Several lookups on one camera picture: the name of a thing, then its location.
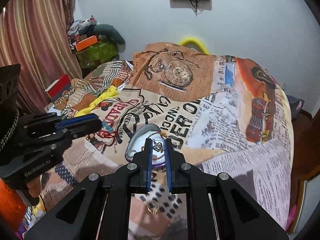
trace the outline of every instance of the black cable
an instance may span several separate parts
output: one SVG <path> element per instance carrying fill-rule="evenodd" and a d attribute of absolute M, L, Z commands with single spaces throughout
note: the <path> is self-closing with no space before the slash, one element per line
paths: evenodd
<path fill-rule="evenodd" d="M 190 3 L 191 3 L 191 5 L 193 6 L 193 8 L 194 8 L 194 10 L 195 10 L 195 13 L 197 13 L 197 11 L 198 11 L 198 0 L 190 0 Z"/>
<path fill-rule="evenodd" d="M 41 200 L 42 200 L 44 210 L 45 210 L 45 212 L 47 213 L 48 211 L 47 211 L 47 208 L 45 207 L 45 203 L 44 203 L 43 197 L 41 196 L 41 194 L 40 194 L 39 196 L 40 196 L 40 198 L 41 198 Z"/>
<path fill-rule="evenodd" d="M 31 214 L 35 217 L 35 214 L 33 213 L 32 207 L 29 207 Z"/>
<path fill-rule="evenodd" d="M 197 13 L 197 11 L 198 11 L 198 2 L 199 2 L 199 0 L 190 0 L 190 3 L 191 3 L 191 5 L 193 6 L 193 8 L 195 10 L 195 13 Z"/>

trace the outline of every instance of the gold ring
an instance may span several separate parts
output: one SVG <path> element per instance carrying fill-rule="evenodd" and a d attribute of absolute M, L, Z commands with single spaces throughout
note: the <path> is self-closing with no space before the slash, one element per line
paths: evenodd
<path fill-rule="evenodd" d="M 160 208 L 159 203 L 155 200 L 150 201 L 148 203 L 147 207 L 148 207 L 148 210 L 151 214 L 156 214 Z"/>

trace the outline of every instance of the newspaper print fabric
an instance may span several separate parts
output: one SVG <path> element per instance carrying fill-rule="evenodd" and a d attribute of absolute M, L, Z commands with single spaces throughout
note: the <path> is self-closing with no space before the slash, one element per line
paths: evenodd
<path fill-rule="evenodd" d="M 210 93 L 215 56 L 173 43 L 155 43 L 134 56 L 131 84 L 169 99 L 188 102 Z"/>
<path fill-rule="evenodd" d="M 116 98 L 102 101 L 92 111 L 102 120 L 102 129 L 78 139 L 65 152 L 64 166 L 78 182 L 91 172 L 111 173 L 128 163 L 127 148 L 134 135 L 146 124 L 155 124 L 187 162 L 210 174 L 229 173 L 284 227 L 293 160 L 293 129 L 286 96 L 268 72 L 251 60 L 231 56 L 211 59 L 211 81 L 205 82 L 210 87 L 201 98 L 193 99 L 192 95 L 192 100 L 181 101 L 186 96 L 181 96 L 182 91 L 177 94 L 174 87 L 153 82 L 158 87 L 154 92 L 166 89 L 163 95 L 150 91 L 149 83 L 137 82 L 141 87 L 126 85 Z M 134 78 L 140 80 L 143 68 L 136 70 Z M 71 188 L 52 174 L 57 184 L 47 183 L 46 204 L 61 199 Z M 156 216 L 147 210 L 152 199 L 160 205 Z M 187 239 L 186 218 L 185 196 L 169 194 L 164 169 L 154 170 L 151 191 L 132 196 L 128 238 Z"/>

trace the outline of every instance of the orange box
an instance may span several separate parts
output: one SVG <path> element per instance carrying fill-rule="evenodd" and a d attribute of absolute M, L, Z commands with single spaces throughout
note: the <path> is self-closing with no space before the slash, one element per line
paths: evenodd
<path fill-rule="evenodd" d="M 76 44 L 76 50 L 81 51 L 82 49 L 85 49 L 97 42 L 98 42 L 97 36 L 91 36 L 83 41 L 80 41 L 78 44 Z"/>

